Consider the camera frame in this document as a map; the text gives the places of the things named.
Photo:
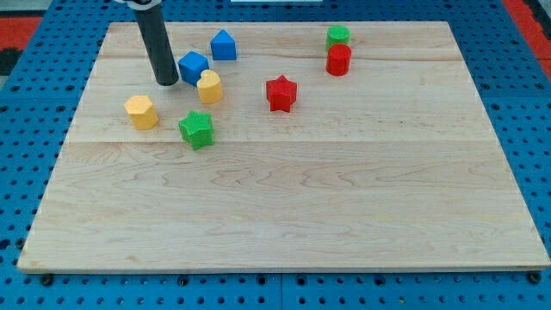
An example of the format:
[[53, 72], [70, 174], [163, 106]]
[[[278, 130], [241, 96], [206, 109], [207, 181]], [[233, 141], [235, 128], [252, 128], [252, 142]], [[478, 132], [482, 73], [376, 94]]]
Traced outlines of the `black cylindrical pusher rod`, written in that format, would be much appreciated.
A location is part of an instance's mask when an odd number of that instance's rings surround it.
[[132, 0], [131, 9], [136, 16], [157, 83], [162, 86], [175, 84], [179, 77], [164, 24], [161, 1]]

